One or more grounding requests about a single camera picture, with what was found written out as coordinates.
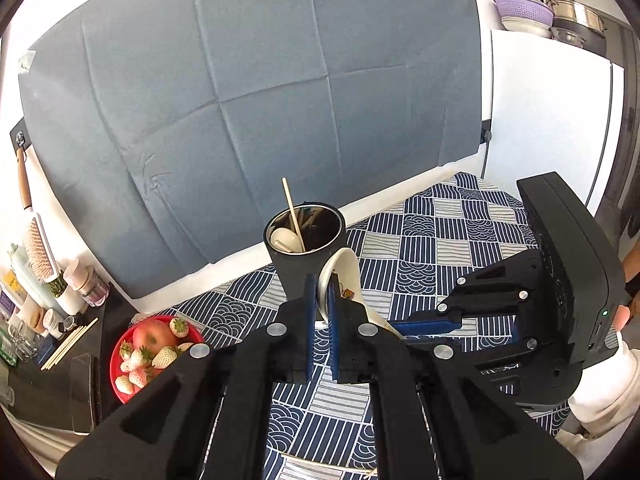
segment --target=purple basket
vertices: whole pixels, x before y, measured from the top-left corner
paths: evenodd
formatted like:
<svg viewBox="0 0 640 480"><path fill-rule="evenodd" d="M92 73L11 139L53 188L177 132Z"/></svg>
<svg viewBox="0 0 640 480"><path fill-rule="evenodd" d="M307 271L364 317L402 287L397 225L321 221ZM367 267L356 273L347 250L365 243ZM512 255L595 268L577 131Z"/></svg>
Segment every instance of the purple basket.
<svg viewBox="0 0 640 480"><path fill-rule="evenodd" d="M527 18L551 27L554 14L545 4L534 0L494 0L500 17Z"/></svg>

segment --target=black cup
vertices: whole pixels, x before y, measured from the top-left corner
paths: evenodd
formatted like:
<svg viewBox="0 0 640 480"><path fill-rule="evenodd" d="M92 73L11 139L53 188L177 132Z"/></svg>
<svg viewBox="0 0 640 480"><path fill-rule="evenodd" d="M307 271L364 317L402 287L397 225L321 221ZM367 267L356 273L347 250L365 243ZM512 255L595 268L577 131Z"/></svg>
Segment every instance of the black cup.
<svg viewBox="0 0 640 480"><path fill-rule="evenodd" d="M289 209L279 212L269 220L262 234L264 244L271 255L271 261L289 301L302 297L307 274L316 276L320 274L327 260L338 249L347 246L347 231L340 211L320 202L305 202L294 206L294 210L299 215L301 209L303 210L302 221L299 224L306 252L286 253L271 245L270 238L274 230L279 227L292 229Z"/></svg>

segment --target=blue and white tablecloth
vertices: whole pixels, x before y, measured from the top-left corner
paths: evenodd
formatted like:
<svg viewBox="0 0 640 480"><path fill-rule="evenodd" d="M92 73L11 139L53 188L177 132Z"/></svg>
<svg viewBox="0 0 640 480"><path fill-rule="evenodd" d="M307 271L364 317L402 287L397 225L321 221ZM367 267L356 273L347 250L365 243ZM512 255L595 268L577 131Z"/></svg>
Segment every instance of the blue and white tablecloth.
<svg viewBox="0 0 640 480"><path fill-rule="evenodd" d="M357 222L348 243L360 259L364 298L389 320L434 309L458 277L536 246L522 203L468 173ZM274 267L267 266L163 313L190 318L219 348L271 322L285 300ZM511 316L467 319L449 336L471 351L510 342L512 325ZM316 331L312 381L274 389L265 480L363 478L322 463L375 468L369 387L334 383L328 355L328 332ZM568 413L563 404L529 415L556 434ZM300 465L281 453L319 464Z"/></svg>

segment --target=red fruit basket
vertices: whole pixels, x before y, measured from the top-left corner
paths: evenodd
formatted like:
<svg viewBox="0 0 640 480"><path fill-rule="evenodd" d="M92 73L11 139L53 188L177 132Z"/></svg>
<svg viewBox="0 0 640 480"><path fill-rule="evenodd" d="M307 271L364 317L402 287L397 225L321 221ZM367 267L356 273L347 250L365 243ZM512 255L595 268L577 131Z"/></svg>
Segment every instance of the red fruit basket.
<svg viewBox="0 0 640 480"><path fill-rule="evenodd" d="M146 319L158 319L168 324L174 317L175 316L149 316ZM198 332L191 323L187 322L187 324L189 325L189 333L185 337L180 338L180 343L204 343L204 339L200 335L200 332ZM123 341L131 342L131 340L133 339L133 331L137 326L138 325L135 324L129 327L129 329L122 335L122 337L118 339L118 342L116 343L116 346L111 353L111 362L109 363L111 387L113 388L116 397L118 397L120 399L120 402L122 402L123 404L135 394L123 394L119 389L116 388L116 379L120 375L124 375L124 373L120 371L120 365L122 364L122 357L120 357L120 345L123 343Z"/></svg>

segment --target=cup rim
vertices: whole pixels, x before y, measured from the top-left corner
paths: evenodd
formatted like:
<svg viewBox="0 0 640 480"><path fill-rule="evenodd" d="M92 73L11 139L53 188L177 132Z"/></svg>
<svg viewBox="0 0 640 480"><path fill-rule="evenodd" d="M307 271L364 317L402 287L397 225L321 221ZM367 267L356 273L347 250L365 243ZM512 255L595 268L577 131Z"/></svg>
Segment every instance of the cup rim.
<svg viewBox="0 0 640 480"><path fill-rule="evenodd" d="M331 245L332 243L334 243L336 241L336 239L338 238L338 236L340 236L340 233L342 232L342 229L344 229L344 221L342 219L342 215L340 215L340 212L336 209L333 208L331 206L328 206L327 204L322 204L322 203L318 203L318 202L309 202L309 203L303 203L303 204L299 204L299 205L295 205L293 206L293 210L297 211L298 209L302 209L302 208L306 208L306 207L321 207L322 209L325 209L327 211L331 211L336 218L338 219L338 222L340 222L339 226L338 226L338 232L335 234L335 236L329 240L327 243L325 243L323 246L318 247L317 249L313 249L311 251L306 251L305 253L286 253L285 251L281 251L280 249L276 248L273 246L273 244L271 243L271 234L269 234L269 229L271 227L273 227L273 224L284 214L288 214L289 213L289 208L283 209L282 211L280 211L279 213L276 213L273 218L271 220L269 220L269 223L267 224L267 227L264 228L264 240L266 241L266 243L268 243L268 247L271 248L273 251L277 252L278 254L285 254L286 256L307 256L308 254L314 254L318 251L321 251L322 249L328 247L329 245Z"/></svg>

